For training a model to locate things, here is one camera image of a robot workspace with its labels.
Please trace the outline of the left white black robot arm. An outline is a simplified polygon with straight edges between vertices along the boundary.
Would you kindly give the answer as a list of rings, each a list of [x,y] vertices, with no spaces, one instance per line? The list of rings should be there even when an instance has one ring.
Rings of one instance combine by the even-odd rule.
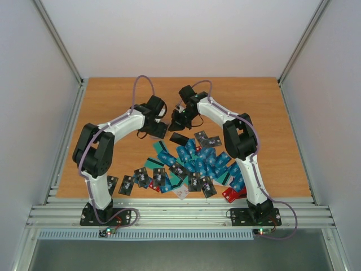
[[[106,225],[115,218],[107,184],[114,145],[134,131],[163,139],[168,126],[161,119],[166,112],[165,102],[152,95],[147,103],[134,104],[111,121],[99,125],[88,123],[83,127],[72,159],[85,180],[90,216],[96,222]]]

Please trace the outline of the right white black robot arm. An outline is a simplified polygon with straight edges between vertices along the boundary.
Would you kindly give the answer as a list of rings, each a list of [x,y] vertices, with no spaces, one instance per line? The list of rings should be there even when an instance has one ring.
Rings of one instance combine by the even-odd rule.
[[[250,223],[261,224],[277,221],[274,202],[268,195],[258,166],[258,134],[247,114],[239,115],[217,103],[208,93],[196,93],[190,85],[179,91],[185,108],[177,108],[171,114],[170,131],[192,128],[192,120],[203,115],[223,130],[224,146],[228,155],[240,167],[245,183]]]

